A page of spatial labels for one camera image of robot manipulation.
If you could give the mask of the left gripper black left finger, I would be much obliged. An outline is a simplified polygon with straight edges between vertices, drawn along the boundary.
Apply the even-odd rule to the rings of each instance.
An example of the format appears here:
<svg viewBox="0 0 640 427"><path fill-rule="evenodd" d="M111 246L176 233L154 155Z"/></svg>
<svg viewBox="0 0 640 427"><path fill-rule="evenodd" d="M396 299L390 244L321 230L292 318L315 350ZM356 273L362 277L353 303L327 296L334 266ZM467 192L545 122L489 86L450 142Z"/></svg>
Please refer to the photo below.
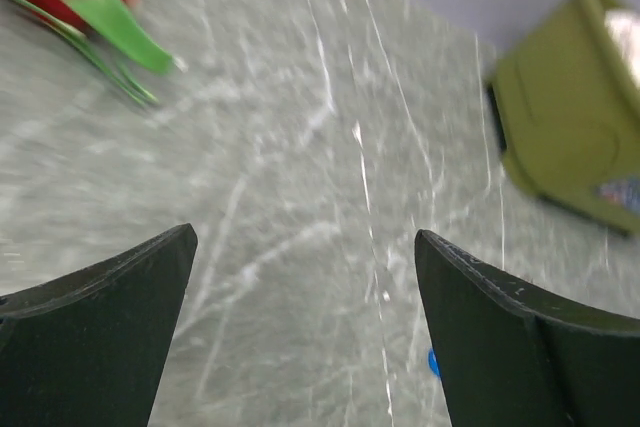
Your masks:
<svg viewBox="0 0 640 427"><path fill-rule="evenodd" d="M2 425L147 425L197 245L178 225L2 296Z"/></svg>

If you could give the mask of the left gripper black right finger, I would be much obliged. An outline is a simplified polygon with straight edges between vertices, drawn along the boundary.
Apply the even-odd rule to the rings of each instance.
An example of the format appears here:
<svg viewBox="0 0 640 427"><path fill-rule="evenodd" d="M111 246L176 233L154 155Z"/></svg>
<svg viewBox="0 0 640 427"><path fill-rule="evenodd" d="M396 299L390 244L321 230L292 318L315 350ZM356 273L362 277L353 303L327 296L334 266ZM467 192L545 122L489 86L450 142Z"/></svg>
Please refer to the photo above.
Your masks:
<svg viewBox="0 0 640 427"><path fill-rule="evenodd" d="M551 293L429 230L414 252L452 425L638 425L638 319Z"/></svg>

